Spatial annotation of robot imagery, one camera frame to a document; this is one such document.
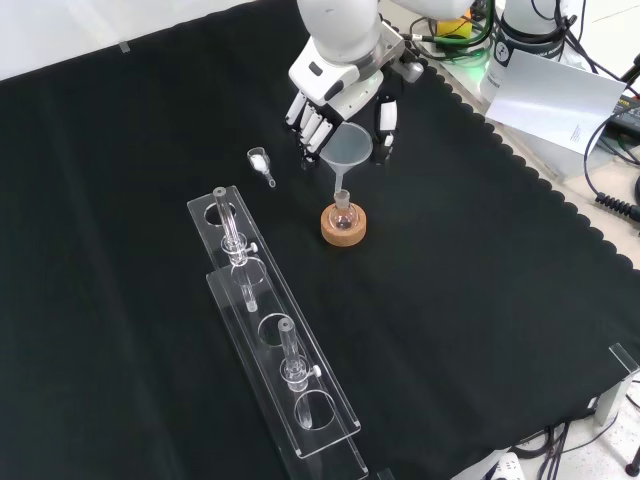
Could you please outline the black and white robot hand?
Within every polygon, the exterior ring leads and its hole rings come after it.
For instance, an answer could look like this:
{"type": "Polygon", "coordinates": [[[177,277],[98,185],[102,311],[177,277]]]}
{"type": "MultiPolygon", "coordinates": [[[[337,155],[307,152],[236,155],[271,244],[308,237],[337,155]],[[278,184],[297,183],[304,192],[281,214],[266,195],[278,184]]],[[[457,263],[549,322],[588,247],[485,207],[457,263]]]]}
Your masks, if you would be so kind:
{"type": "Polygon", "coordinates": [[[289,78],[298,92],[285,123],[296,133],[305,170],[317,166],[338,127],[369,103],[375,104],[370,158],[379,165],[389,161],[398,135],[397,101],[404,85],[416,82],[424,66],[389,22],[380,20],[378,31],[372,51],[352,63],[325,59],[309,40],[290,67],[289,78]]]}

